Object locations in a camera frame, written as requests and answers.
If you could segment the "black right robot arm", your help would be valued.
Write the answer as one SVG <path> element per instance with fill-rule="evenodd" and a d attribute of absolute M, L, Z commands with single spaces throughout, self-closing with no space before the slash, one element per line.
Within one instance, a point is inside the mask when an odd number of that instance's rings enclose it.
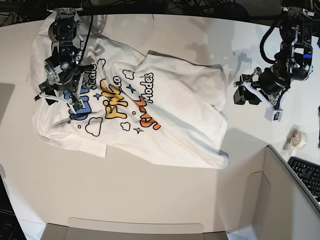
<path fill-rule="evenodd" d="M 56 13 L 48 28 L 52 55 L 44 60 L 46 80 L 38 86 L 40 92 L 34 100 L 43 98 L 48 105 L 66 103 L 75 114 L 85 107 L 81 99 L 85 72 L 94 69 L 92 64 L 81 65 L 89 41 L 80 34 L 82 21 L 76 20 L 83 1 L 49 0 L 47 10 Z"/>

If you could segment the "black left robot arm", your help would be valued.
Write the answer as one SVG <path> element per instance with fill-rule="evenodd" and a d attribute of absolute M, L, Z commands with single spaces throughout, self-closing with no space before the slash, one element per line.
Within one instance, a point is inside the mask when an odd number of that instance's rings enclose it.
<path fill-rule="evenodd" d="M 312 27 L 316 13 L 313 0 L 283 0 L 281 13 L 263 35 L 259 52 L 262 59 L 271 66 L 252 74 L 241 75 L 234 83 L 233 95 L 236 105 L 265 103 L 272 110 L 280 110 L 284 94 L 291 82 L 305 81 L 312 72 Z M 279 28 L 282 39 L 280 50 L 273 59 L 265 53 L 265 43 L 275 28 Z"/>

